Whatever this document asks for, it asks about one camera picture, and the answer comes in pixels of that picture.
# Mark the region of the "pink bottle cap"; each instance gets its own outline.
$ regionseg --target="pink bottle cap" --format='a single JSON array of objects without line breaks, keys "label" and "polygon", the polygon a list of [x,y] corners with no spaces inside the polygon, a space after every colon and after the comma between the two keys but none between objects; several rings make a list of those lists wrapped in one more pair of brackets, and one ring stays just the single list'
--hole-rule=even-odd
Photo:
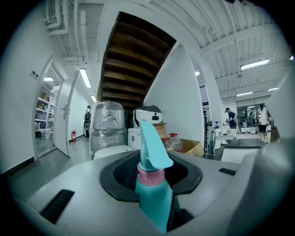
[{"label": "pink bottle cap", "polygon": [[143,171],[137,165],[137,179],[139,182],[141,182],[144,185],[155,186],[164,181],[165,172],[164,172],[164,169],[153,171],[153,172],[147,172],[147,171]]}]

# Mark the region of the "ceiling light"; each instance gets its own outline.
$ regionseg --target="ceiling light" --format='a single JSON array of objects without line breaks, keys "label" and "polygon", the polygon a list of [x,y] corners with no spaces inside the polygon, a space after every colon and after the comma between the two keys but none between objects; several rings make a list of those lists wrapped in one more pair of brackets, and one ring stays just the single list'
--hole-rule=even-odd
[{"label": "ceiling light", "polygon": [[278,90],[279,88],[270,88],[268,91]]},{"label": "ceiling light", "polygon": [[44,81],[53,81],[53,78],[52,77],[45,77]]},{"label": "ceiling light", "polygon": [[84,83],[85,83],[86,87],[91,88],[90,82],[88,80],[86,69],[80,69],[80,73],[82,75],[82,78],[84,80]]},{"label": "ceiling light", "polygon": [[253,92],[249,92],[249,93],[244,93],[244,94],[237,94],[236,96],[244,96],[244,95],[248,95],[248,94],[252,94]]},{"label": "ceiling light", "polygon": [[269,63],[269,59],[256,61],[256,62],[253,62],[253,63],[250,63],[250,64],[242,65],[241,70],[243,71],[243,70],[250,69],[250,68],[253,68],[253,67],[257,67],[257,66],[260,66],[260,65],[265,65],[267,63]]}]

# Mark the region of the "white shirt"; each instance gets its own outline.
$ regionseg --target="white shirt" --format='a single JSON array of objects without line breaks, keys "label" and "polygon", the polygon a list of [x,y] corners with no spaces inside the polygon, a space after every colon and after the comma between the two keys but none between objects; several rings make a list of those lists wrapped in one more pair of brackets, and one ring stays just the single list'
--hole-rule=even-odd
[{"label": "white shirt", "polygon": [[267,124],[267,109],[266,109],[266,107],[264,107],[262,111],[259,108],[257,115],[258,115],[258,113],[259,113],[259,115],[261,115],[261,117],[259,119],[260,124],[262,124],[262,125]]}]

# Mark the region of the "backpack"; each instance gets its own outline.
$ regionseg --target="backpack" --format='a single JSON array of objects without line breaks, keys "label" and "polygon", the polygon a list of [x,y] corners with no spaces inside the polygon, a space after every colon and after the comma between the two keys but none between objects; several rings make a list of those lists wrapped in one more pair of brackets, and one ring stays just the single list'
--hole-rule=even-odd
[{"label": "backpack", "polygon": [[235,123],[238,123],[238,114],[237,113],[234,113],[235,117],[234,117],[234,122]]}]

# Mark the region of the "fire extinguisher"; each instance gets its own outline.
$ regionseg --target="fire extinguisher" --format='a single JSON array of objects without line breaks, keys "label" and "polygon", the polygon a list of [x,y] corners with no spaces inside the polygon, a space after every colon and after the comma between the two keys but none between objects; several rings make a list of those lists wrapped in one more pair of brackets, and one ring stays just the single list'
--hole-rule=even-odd
[{"label": "fire extinguisher", "polygon": [[76,141],[76,131],[72,130],[72,141],[75,142]]}]

